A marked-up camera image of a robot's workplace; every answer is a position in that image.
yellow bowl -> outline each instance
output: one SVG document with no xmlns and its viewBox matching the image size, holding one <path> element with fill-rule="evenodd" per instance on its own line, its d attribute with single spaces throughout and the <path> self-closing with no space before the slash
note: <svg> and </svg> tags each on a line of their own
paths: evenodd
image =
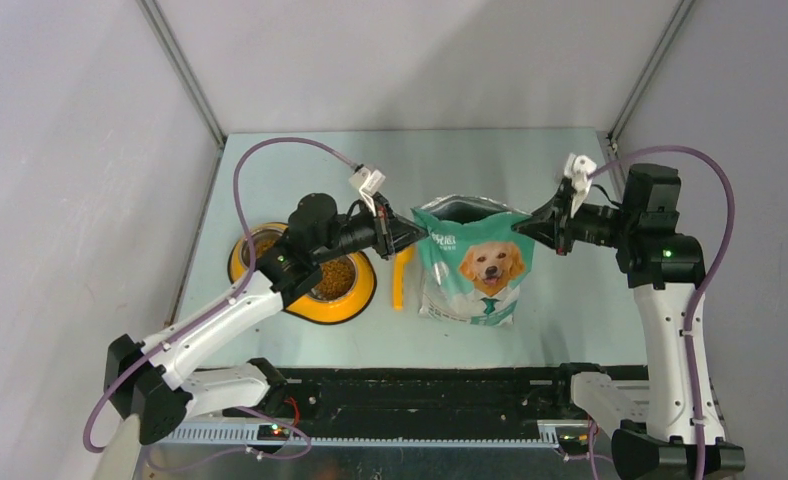
<svg viewBox="0 0 788 480">
<path fill-rule="evenodd" d="M 287 228 L 284 223 L 265 223 L 251 230 L 253 246 L 276 240 Z M 245 237 L 241 237 L 232 248 L 229 256 L 229 279 L 237 282 L 247 272 L 249 265 L 249 249 Z M 345 255 L 333 262 L 346 262 L 354 272 L 353 285 L 338 298 L 326 298 L 317 289 L 303 295 L 289 305 L 285 311 L 310 322 L 334 325 L 352 320 L 370 304 L 376 293 L 376 272 L 367 255 L 362 252 Z"/>
</svg>

plastic bag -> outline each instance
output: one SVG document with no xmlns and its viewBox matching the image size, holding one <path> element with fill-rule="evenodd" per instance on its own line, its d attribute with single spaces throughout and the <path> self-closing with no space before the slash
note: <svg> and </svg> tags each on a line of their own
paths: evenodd
<svg viewBox="0 0 788 480">
<path fill-rule="evenodd" d="M 460 195 L 438 198 L 412 213 L 429 231 L 417 244 L 424 268 L 419 313 L 472 325 L 511 323 L 535 248 L 511 226 L 528 215 Z"/>
</svg>

gray wall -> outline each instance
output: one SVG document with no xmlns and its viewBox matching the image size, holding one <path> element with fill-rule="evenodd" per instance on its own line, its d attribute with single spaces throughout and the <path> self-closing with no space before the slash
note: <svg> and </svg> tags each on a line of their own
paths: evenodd
<svg viewBox="0 0 788 480">
<path fill-rule="evenodd" d="M 733 182 L 734 239 L 706 303 L 710 371 L 746 477 L 788 478 L 788 0 L 699 2 L 620 139 L 624 152 L 663 143 L 707 152 Z M 722 189 L 690 157 L 670 163 L 681 229 L 711 262 Z"/>
<path fill-rule="evenodd" d="M 170 314 L 215 153 L 136 2 L 0 1 L 1 479 L 90 478 L 105 349 Z"/>
<path fill-rule="evenodd" d="M 160 3 L 227 132 L 302 132 L 608 129 L 677 0 Z"/>
</svg>

yellow object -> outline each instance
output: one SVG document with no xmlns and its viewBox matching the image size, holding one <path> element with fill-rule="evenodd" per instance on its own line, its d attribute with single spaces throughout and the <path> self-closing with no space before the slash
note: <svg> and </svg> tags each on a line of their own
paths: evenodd
<svg viewBox="0 0 788 480">
<path fill-rule="evenodd" d="M 404 278 L 406 264 L 415 256 L 415 246 L 411 245 L 394 257 L 394 277 L 391 281 L 391 305 L 394 310 L 403 309 Z"/>
<path fill-rule="evenodd" d="M 265 223 L 253 228 L 253 245 L 276 240 L 286 228 L 284 223 Z M 245 244 L 245 237 L 241 237 L 232 248 L 229 257 L 229 279 L 232 283 L 237 282 L 247 272 L 249 250 L 243 248 Z M 346 294 L 334 300 L 324 300 L 317 298 L 313 290 L 312 293 L 297 299 L 285 308 L 285 311 L 310 322 L 325 325 L 346 322 L 362 313 L 376 293 L 376 273 L 364 253 L 353 253 L 342 258 L 350 262 L 356 273 L 353 286 Z"/>
</svg>

table surface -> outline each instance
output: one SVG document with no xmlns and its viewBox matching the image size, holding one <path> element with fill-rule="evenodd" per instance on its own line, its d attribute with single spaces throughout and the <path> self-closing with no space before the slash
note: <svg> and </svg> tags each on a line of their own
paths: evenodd
<svg viewBox="0 0 788 480">
<path fill-rule="evenodd" d="M 230 285 L 229 253 L 241 236 L 232 199 L 233 170 L 244 152 L 274 136 L 321 141 L 351 159 L 374 165 L 387 179 L 382 193 L 398 212 L 447 194 L 489 197 L 533 210 L 555 192 L 568 154 L 602 165 L 593 129 L 373 131 L 233 134 L 216 176 L 186 282 L 180 317 L 194 313 Z M 241 173 L 244 212 L 252 227 L 285 221 L 297 201 L 325 192 L 344 211 L 357 198 L 351 172 L 322 150 L 277 144 L 254 154 Z M 612 182 L 600 183 L 615 197 Z M 592 191 L 589 201 L 603 203 Z M 638 310 L 618 271 L 614 251 L 577 244 L 568 257 L 537 245 L 532 273 L 521 285 L 514 324 L 463 325 L 417 315 L 420 267 L 407 268 L 403 311 L 391 308 L 392 264 L 373 252 L 376 296 L 355 319 L 331 326 L 279 313 L 250 328 L 203 365 L 230 366 L 265 357 L 277 367 L 496 368 L 563 362 L 644 364 Z"/>
<path fill-rule="evenodd" d="M 609 439 L 601 435 L 599 453 L 608 455 Z M 159 465 L 190 465 L 220 452 L 225 445 L 158 444 L 150 456 Z M 280 455 L 297 453 L 289 447 Z M 279 478 L 313 480 L 387 480 L 438 478 L 456 480 L 579 480 L 590 479 L 587 461 L 564 463 L 549 448 L 401 448 L 401 447 L 320 447 L 290 462 L 256 462 L 251 455 L 226 455 L 187 472 L 162 475 L 156 480 L 211 480 L 215 478 Z M 601 480 L 617 480 L 615 467 L 597 462 Z M 143 468 L 135 479 L 153 478 Z"/>
</svg>

